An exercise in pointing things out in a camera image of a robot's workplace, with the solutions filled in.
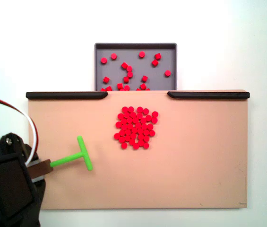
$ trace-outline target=white backdrop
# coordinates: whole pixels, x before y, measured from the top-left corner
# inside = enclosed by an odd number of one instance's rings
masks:
[[[178,89],[250,92],[248,208],[44,211],[42,226],[266,227],[267,1],[2,1],[0,98],[27,111],[27,91],[93,90],[96,42],[175,42]],[[28,142],[25,119],[0,106],[9,132]]]

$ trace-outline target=green t-shaped tool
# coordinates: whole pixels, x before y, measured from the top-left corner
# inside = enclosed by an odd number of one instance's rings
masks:
[[[89,171],[91,171],[92,170],[92,164],[91,164],[88,152],[86,150],[86,146],[85,146],[84,140],[83,140],[83,138],[81,136],[78,136],[77,140],[78,140],[78,144],[79,144],[79,146],[81,148],[81,152],[79,152],[77,154],[74,154],[74,155],[70,155],[70,156],[61,158],[61,159],[56,160],[56,161],[53,161],[53,162],[50,163],[50,166],[51,167],[59,166],[59,165],[62,165],[64,163],[66,163],[66,162],[70,162],[72,160],[75,160],[75,159],[78,159],[80,157],[83,157],[84,160],[85,160],[87,169]]]

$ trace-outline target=gray tray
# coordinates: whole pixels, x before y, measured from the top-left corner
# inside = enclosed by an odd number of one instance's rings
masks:
[[[139,58],[140,51],[145,52],[144,58]],[[116,60],[110,55],[116,53]],[[160,53],[162,58],[158,60],[156,67],[152,66],[154,55]],[[106,64],[101,63],[101,58],[107,59]],[[133,68],[133,77],[128,84],[123,82],[127,71],[121,68],[125,62]],[[117,84],[129,85],[130,90],[136,90],[143,82],[143,75],[148,77],[145,85],[151,90],[176,90],[176,44],[95,44],[95,89],[111,86],[117,89]],[[165,71],[170,70],[171,76],[166,77]],[[108,84],[103,83],[103,78],[110,79]]]

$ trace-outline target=black edge guard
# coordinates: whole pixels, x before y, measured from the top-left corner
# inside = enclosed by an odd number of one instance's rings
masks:
[[[26,92],[26,98],[29,100],[103,99],[107,95],[107,91]]]
[[[168,96],[178,99],[248,99],[249,92],[168,91]]]

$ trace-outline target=wooden board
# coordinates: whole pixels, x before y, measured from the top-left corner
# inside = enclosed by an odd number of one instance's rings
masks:
[[[247,100],[173,99],[167,91],[109,92],[99,100],[29,100],[38,155],[83,159],[46,175],[42,209],[243,208],[247,206]],[[150,148],[122,150],[113,135],[123,106],[158,111]]]

